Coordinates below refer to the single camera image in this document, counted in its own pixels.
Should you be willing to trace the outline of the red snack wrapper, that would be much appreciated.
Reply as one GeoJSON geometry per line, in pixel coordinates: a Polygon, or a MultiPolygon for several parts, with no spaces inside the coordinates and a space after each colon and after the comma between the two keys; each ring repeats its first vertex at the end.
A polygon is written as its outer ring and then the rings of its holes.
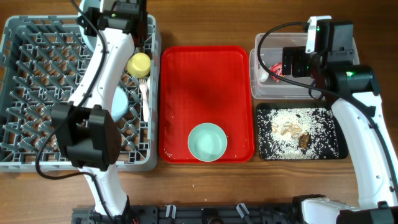
{"type": "Polygon", "coordinates": [[[278,77],[284,78],[285,76],[282,74],[282,62],[276,63],[272,65],[269,70],[272,73],[275,73],[278,77]]]}

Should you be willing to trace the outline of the yellow plastic cup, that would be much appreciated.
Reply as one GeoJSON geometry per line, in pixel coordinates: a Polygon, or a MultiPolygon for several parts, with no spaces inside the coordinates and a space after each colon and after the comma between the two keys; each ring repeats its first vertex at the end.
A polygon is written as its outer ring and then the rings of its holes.
{"type": "Polygon", "coordinates": [[[131,76],[143,78],[150,72],[151,59],[145,53],[134,54],[126,64],[126,70],[131,76]]]}

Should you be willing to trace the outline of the light blue plate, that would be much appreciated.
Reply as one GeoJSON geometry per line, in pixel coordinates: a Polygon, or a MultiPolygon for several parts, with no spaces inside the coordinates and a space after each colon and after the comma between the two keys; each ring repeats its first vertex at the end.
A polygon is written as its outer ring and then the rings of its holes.
{"type": "MultiPolygon", "coordinates": [[[[82,0],[79,8],[82,12],[86,12],[89,7],[96,7],[100,8],[101,1],[100,0],[82,0]]],[[[84,28],[81,26],[79,27],[81,32],[81,37],[86,44],[87,48],[90,50],[91,53],[95,51],[97,37],[87,36],[84,34],[84,28]]]]}

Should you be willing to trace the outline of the white napkin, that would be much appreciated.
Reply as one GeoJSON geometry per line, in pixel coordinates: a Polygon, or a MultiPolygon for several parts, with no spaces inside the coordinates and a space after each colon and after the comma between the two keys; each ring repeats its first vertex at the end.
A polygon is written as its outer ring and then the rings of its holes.
{"type": "Polygon", "coordinates": [[[269,73],[263,69],[260,63],[258,63],[258,80],[260,83],[265,83],[269,78],[269,73]]]}

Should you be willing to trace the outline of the white plastic fork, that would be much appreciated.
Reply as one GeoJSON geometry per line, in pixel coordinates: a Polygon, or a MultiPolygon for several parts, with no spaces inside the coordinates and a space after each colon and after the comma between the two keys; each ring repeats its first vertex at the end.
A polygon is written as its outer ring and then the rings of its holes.
{"type": "Polygon", "coordinates": [[[147,85],[147,79],[146,78],[140,78],[139,79],[139,89],[141,91],[142,95],[142,112],[143,112],[143,119],[145,122],[149,121],[149,102],[148,102],[148,85],[147,85]]]}

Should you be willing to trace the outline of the light blue small bowl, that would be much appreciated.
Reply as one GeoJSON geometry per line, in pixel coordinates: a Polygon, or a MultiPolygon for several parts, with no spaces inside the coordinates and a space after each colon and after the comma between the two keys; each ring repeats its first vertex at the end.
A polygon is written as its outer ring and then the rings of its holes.
{"type": "Polygon", "coordinates": [[[111,117],[114,122],[120,120],[127,113],[128,106],[127,94],[121,87],[117,87],[111,107],[111,117]]]}

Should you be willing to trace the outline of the green bowl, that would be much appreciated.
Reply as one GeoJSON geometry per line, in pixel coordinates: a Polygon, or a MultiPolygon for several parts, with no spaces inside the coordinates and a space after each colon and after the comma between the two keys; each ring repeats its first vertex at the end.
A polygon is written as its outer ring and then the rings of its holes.
{"type": "Polygon", "coordinates": [[[202,123],[190,131],[187,145],[194,158],[202,162],[214,162],[226,152],[228,138],[218,125],[202,123]]]}

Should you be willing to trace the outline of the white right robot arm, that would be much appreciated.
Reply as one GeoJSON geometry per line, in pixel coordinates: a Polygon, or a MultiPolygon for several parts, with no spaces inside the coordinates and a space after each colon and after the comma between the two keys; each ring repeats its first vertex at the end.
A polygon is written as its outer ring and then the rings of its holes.
{"type": "Polygon", "coordinates": [[[298,201],[304,223],[396,223],[397,156],[382,114],[376,75],[356,65],[353,23],[312,16],[303,23],[307,42],[286,47],[282,73],[315,80],[343,132],[358,183],[359,205],[326,197],[298,201]]]}

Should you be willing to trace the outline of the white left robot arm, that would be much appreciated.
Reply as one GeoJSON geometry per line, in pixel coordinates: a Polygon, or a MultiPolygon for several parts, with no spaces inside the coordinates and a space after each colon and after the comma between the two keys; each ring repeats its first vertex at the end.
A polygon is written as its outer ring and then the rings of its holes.
{"type": "Polygon", "coordinates": [[[147,11],[138,4],[118,3],[110,10],[89,7],[77,24],[97,43],[86,72],[65,104],[56,104],[51,119],[60,152],[88,179],[97,222],[122,223],[129,215],[129,199],[121,187],[116,161],[121,133],[111,110],[116,88],[135,40],[144,44],[147,11]]]}

